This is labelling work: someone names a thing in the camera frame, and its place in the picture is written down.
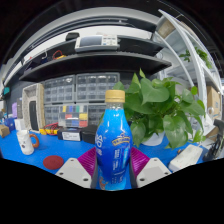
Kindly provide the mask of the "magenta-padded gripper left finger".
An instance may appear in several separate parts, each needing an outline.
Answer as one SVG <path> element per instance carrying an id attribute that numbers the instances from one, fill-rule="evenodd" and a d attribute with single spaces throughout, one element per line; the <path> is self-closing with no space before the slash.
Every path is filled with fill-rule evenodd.
<path id="1" fill-rule="evenodd" d="M 69 158 L 56 175 L 81 187 L 95 189 L 98 178 L 96 149 L 92 148 L 78 158 Z"/>

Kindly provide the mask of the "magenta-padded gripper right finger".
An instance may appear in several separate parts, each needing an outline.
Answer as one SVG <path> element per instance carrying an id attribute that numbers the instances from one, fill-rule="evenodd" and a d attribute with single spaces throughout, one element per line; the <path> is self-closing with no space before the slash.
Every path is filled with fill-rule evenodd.
<path id="1" fill-rule="evenodd" d="M 129 165 L 133 188 L 141 188 L 171 174 L 159 158 L 149 158 L 136 148 L 131 149 Z"/>

